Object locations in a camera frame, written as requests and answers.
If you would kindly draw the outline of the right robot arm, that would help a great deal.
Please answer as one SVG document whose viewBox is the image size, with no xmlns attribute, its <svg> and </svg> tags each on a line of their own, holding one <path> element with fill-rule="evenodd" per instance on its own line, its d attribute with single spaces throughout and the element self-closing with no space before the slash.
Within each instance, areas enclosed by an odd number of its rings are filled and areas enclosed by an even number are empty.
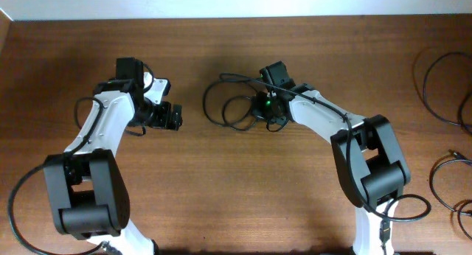
<svg viewBox="0 0 472 255">
<path fill-rule="evenodd" d="M 351 254 L 393 254 L 393 214 L 411 180 L 389 120 L 351 113 L 313 86 L 297 85 L 281 61 L 260 70 L 271 114 L 311 129 L 332 147 L 339 184 L 355 207 Z"/>
</svg>

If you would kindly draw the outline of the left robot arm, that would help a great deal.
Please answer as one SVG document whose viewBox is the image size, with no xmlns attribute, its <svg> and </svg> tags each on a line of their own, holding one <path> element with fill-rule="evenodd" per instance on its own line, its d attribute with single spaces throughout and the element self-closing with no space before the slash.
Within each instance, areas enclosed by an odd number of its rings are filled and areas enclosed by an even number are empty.
<svg viewBox="0 0 472 255">
<path fill-rule="evenodd" d="M 76 139 L 45 160 L 52 219 L 60 234 L 105 244 L 118 254 L 158 254 L 130 219 L 130 199 L 116 163 L 127 127 L 178 130 L 181 106 L 163 100 L 170 82 L 134 57 L 116 61 L 114 78 L 99 83 Z"/>
</svg>

